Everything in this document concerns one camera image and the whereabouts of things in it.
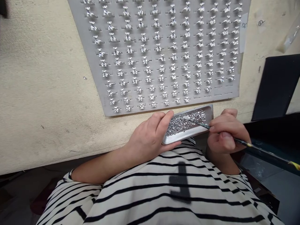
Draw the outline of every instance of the person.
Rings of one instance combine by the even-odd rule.
[[[162,145],[173,111],[155,112],[123,147],[64,176],[37,225],[283,224],[230,153],[250,142],[236,109],[209,125],[206,157],[189,138]]]

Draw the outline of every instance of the sleeve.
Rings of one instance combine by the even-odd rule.
[[[102,185],[80,183],[71,178],[73,170],[60,180],[50,194],[37,225],[83,224]]]

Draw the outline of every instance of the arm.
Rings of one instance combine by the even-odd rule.
[[[236,109],[225,109],[220,116],[212,120],[209,125],[210,133],[207,140],[207,158],[224,174],[238,175],[239,168],[230,156],[245,147],[235,143],[233,137],[251,143],[245,126],[240,123]]]
[[[173,115],[173,111],[166,114],[155,112],[134,130],[128,143],[80,165],[73,171],[72,179],[82,183],[103,184],[110,177],[175,148],[181,142],[166,146],[161,144]]]

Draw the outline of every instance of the handwritten number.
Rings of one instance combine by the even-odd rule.
[[[260,27],[264,22],[265,22],[265,20],[260,20],[257,24]]]

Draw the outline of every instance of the left hand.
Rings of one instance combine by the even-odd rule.
[[[167,132],[173,115],[174,112],[172,110],[167,113],[155,112],[134,130],[124,147],[130,152],[136,164],[142,164],[154,159],[159,154],[170,151],[181,144],[179,141],[169,145],[162,145],[163,137]]]

